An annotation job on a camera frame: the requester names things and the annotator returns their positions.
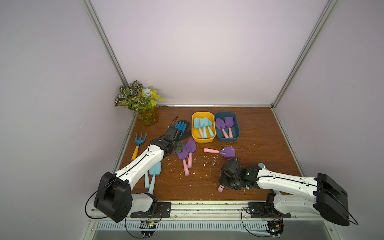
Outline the purple pointed shovel top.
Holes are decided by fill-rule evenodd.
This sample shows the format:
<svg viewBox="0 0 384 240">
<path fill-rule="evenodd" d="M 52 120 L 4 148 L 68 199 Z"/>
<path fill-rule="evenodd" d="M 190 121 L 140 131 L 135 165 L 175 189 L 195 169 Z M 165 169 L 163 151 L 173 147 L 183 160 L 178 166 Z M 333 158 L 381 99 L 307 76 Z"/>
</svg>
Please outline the purple pointed shovel top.
<svg viewBox="0 0 384 240">
<path fill-rule="evenodd" d="M 229 135 L 228 133 L 226 132 L 225 128 L 226 128 L 226 124 L 224 122 L 224 120 L 222 118 L 216 118 L 215 120 L 215 124 L 216 124 L 216 127 L 222 131 L 223 135 L 225 138 L 229 138 Z"/>
</svg>

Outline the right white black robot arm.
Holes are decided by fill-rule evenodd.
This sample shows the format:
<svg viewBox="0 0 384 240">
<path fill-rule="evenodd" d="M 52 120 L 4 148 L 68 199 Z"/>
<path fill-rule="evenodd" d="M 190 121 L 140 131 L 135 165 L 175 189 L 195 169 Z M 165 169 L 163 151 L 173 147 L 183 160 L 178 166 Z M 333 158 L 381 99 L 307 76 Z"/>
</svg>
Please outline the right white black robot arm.
<svg viewBox="0 0 384 240">
<path fill-rule="evenodd" d="M 238 165 L 229 159 L 221 168 L 218 191 L 241 189 L 271 190 L 263 203 L 250 203 L 249 213 L 256 218 L 290 217 L 293 213 L 319 215 L 339 225 L 356 224 L 348 208 L 348 193 L 331 177 L 298 177 L 268 170 L 264 164 Z"/>
</svg>

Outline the teal shovel sideways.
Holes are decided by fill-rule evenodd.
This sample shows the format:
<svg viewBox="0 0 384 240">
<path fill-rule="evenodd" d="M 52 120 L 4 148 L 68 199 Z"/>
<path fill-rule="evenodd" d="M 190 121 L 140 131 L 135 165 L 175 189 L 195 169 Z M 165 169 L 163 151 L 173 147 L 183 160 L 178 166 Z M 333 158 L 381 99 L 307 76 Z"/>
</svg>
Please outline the teal shovel sideways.
<svg viewBox="0 0 384 240">
<path fill-rule="evenodd" d="M 214 132 L 213 132 L 213 130 L 212 130 L 212 128 L 211 128 L 211 126 L 212 126 L 213 124 L 212 124 L 212 122 L 210 121 L 209 118 L 206 118 L 205 122 L 206 122 L 206 124 L 207 124 L 208 130 L 209 130 L 209 133 L 210 133 L 210 136 L 211 136 L 211 138 L 213 138 L 213 137 L 215 136 L 215 134 L 214 134 Z"/>
</svg>

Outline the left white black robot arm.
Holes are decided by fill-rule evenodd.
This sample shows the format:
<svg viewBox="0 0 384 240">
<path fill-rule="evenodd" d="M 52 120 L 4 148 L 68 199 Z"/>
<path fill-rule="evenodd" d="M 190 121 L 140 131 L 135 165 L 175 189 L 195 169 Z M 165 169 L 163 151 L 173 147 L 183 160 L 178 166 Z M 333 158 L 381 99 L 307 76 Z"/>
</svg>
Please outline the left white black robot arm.
<svg viewBox="0 0 384 240">
<path fill-rule="evenodd" d="M 156 212 L 157 199 L 151 193 L 132 194 L 136 183 L 162 159 L 174 154 L 185 135 L 184 127 L 169 126 L 152 140 L 135 160 L 115 173 L 106 172 L 95 192 L 94 207 L 119 223 L 131 213 Z"/>
</svg>

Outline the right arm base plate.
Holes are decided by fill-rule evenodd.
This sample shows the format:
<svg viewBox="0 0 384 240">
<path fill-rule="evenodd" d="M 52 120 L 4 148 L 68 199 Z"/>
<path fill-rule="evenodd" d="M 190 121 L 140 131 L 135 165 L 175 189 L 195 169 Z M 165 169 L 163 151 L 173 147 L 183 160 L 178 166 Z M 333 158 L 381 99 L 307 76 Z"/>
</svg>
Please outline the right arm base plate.
<svg viewBox="0 0 384 240">
<path fill-rule="evenodd" d="M 273 204 L 265 202 L 250 202 L 246 212 L 251 215 L 251 218 L 267 218 L 267 219 L 290 219 L 290 213 L 283 214 L 276 210 Z"/>
</svg>

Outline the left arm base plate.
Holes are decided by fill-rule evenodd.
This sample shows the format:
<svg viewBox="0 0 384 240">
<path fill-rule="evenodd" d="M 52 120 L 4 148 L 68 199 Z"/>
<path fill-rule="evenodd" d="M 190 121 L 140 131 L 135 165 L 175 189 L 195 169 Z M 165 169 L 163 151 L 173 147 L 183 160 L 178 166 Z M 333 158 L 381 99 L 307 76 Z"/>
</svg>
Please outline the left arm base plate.
<svg viewBox="0 0 384 240">
<path fill-rule="evenodd" d="M 169 218 L 171 214 L 171 202 L 154 202 L 148 211 L 131 213 L 131 218 Z"/>
</svg>

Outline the teal plastic storage box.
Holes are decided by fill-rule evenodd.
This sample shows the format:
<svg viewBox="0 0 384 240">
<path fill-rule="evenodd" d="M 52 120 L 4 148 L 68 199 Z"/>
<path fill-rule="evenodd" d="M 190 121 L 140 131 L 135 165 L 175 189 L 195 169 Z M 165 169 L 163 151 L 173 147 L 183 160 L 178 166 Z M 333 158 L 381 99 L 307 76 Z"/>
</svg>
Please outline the teal plastic storage box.
<svg viewBox="0 0 384 240">
<path fill-rule="evenodd" d="M 228 112 L 228 111 L 221 111 L 214 114 L 214 119 L 222 119 L 225 121 L 225 117 L 227 118 L 233 118 L 233 126 L 231 127 L 231 131 L 233 134 L 232 138 L 225 138 L 223 132 L 221 129 L 218 129 L 218 125 L 216 125 L 216 135 L 219 142 L 223 143 L 233 143 L 235 142 L 241 135 L 240 133 L 240 127 L 238 123 L 238 118 L 235 113 Z"/>
</svg>

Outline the yellow plastic storage box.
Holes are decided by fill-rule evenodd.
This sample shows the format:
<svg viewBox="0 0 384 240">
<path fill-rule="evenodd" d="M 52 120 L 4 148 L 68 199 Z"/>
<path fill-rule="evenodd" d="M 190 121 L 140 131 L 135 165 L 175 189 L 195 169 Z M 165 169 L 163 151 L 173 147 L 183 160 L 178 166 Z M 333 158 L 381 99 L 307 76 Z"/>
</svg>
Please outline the yellow plastic storage box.
<svg viewBox="0 0 384 240">
<path fill-rule="evenodd" d="M 207 118 L 210 122 L 206 127 L 199 124 L 197 119 Z M 216 125 L 214 115 L 210 112 L 195 112 L 192 115 L 192 137 L 197 143 L 210 143 L 216 137 Z"/>
</svg>

